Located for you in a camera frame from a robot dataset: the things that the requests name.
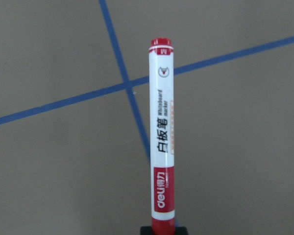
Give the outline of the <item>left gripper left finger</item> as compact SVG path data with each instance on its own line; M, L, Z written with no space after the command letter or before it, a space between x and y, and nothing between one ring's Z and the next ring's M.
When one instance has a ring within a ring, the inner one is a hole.
M142 226L140 228L140 235L152 235L151 226Z

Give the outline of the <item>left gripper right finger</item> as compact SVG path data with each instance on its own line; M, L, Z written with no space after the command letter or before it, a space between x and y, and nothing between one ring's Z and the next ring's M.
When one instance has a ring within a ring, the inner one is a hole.
M188 230L186 227L176 227L174 235L188 235Z

